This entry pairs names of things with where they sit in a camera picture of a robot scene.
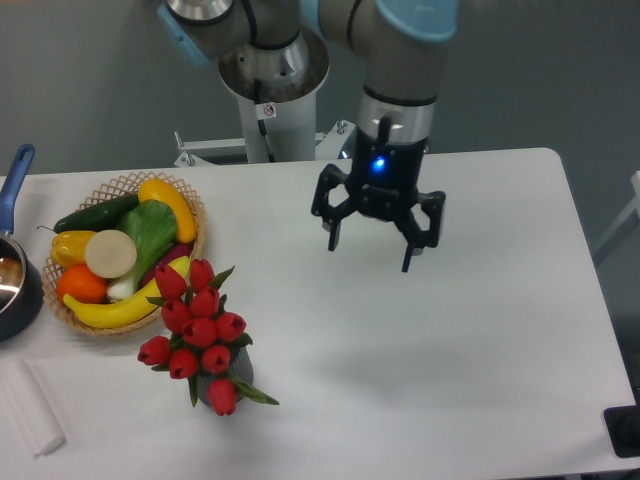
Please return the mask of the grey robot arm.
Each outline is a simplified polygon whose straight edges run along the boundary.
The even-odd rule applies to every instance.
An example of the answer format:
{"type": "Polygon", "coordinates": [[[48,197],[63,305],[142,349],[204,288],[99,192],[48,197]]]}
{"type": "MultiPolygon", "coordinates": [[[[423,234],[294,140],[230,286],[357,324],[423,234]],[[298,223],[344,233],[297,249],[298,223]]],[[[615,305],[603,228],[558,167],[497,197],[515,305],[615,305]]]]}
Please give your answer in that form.
{"type": "Polygon", "coordinates": [[[353,213],[393,223],[413,257],[437,246],[445,195],[417,187],[454,1],[164,1],[158,14],[193,63],[215,60],[252,163],[311,160],[316,93],[334,42],[366,63],[352,166],[319,175],[311,211],[335,248],[353,213]]]}

